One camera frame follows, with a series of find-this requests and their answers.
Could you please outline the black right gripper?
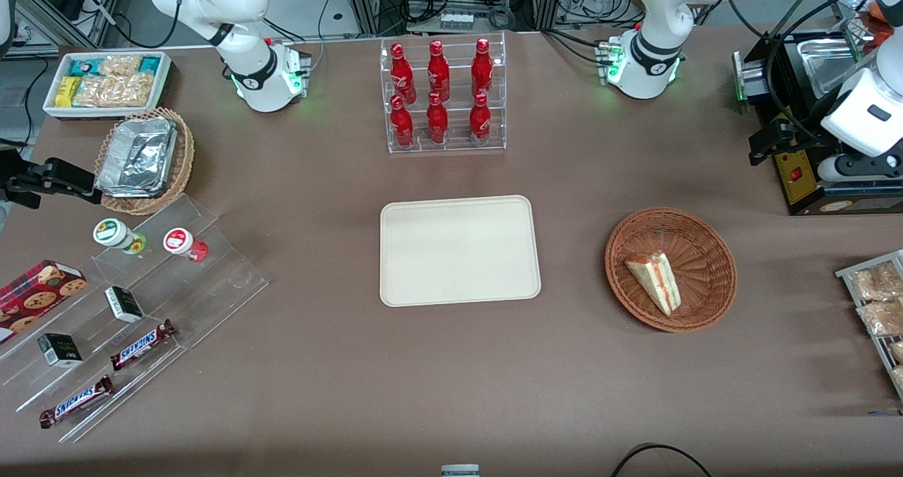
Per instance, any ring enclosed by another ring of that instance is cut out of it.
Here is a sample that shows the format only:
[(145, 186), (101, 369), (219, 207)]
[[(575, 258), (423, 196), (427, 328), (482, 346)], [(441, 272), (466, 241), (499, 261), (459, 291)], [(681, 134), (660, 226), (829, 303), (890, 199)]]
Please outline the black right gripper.
[(3, 151), (1, 168), (4, 201), (27, 209), (39, 209), (39, 192), (67, 193), (93, 205), (102, 203), (102, 191), (96, 190), (94, 175), (63, 159), (51, 157), (43, 163), (33, 163), (19, 152)]

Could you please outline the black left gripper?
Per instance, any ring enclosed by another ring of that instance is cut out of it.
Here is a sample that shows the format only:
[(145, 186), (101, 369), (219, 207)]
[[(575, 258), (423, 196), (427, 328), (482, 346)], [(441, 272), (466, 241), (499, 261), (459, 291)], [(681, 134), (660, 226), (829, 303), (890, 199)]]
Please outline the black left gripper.
[(806, 127), (793, 124), (787, 117), (775, 117), (772, 130), (758, 130), (749, 136), (749, 165), (755, 167), (776, 155), (816, 147), (826, 147), (822, 136), (809, 133)]

